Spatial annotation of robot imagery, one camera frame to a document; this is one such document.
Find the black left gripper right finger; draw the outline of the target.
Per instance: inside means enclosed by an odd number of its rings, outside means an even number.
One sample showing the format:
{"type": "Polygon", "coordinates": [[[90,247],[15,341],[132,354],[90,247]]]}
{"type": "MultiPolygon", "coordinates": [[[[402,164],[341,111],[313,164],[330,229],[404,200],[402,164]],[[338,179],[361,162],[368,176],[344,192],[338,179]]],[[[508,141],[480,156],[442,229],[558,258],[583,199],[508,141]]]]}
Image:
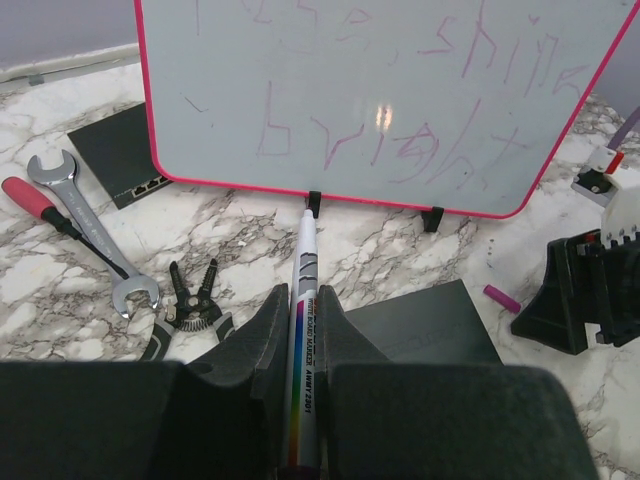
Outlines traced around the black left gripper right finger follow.
{"type": "Polygon", "coordinates": [[[320,417],[333,479],[594,479],[574,407],[548,371],[398,364],[318,292],[320,417]]]}

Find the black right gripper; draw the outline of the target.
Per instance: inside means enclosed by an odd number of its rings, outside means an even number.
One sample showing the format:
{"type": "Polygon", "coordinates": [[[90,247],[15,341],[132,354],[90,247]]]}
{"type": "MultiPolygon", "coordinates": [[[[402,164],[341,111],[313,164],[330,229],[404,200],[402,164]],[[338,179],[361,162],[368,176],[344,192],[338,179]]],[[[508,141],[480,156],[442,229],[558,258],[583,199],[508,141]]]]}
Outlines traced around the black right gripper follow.
{"type": "Polygon", "coordinates": [[[512,321],[513,335],[570,355],[587,348],[588,324],[599,327],[600,344],[639,337],[639,235],[608,246],[599,240],[589,232],[549,243],[543,284],[512,321]]]}

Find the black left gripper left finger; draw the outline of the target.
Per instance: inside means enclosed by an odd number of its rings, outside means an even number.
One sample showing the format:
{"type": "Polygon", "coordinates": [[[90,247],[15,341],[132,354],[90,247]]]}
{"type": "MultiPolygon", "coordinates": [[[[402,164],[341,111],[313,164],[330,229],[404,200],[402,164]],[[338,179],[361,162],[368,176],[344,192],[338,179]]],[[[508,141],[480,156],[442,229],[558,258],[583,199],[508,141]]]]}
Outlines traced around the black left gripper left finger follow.
{"type": "Polygon", "coordinates": [[[265,479],[276,469],[289,291],[190,363],[5,362],[5,479],[265,479]]]}

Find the pink marker cap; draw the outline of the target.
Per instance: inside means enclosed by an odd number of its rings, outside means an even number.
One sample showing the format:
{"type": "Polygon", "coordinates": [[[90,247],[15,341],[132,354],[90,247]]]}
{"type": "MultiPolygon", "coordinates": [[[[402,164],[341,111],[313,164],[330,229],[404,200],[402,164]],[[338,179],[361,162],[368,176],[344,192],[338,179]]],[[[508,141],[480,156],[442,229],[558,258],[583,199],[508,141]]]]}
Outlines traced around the pink marker cap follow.
{"type": "Polygon", "coordinates": [[[521,305],[515,299],[493,285],[486,285],[483,293],[513,314],[518,314],[521,310],[521,305]]]}

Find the white whiteboard marker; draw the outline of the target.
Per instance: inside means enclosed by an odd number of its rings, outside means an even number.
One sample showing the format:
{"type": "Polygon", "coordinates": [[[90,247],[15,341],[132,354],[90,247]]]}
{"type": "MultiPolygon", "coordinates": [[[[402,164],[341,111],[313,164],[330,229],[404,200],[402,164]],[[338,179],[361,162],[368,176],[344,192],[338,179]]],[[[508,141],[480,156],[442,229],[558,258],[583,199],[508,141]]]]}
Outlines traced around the white whiteboard marker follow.
{"type": "Polygon", "coordinates": [[[280,479],[320,477],[315,399],[318,263],[316,221],[307,209],[299,224],[291,285],[280,479]]]}

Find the pink framed whiteboard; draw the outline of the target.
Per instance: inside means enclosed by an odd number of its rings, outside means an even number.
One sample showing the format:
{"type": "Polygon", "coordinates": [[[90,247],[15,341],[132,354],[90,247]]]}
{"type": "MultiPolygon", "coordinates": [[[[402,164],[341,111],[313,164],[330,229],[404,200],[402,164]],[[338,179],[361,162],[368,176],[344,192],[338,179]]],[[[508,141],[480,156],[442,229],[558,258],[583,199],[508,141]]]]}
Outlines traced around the pink framed whiteboard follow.
{"type": "Polygon", "coordinates": [[[151,151],[181,183],[507,218],[635,1],[139,1],[151,151]]]}

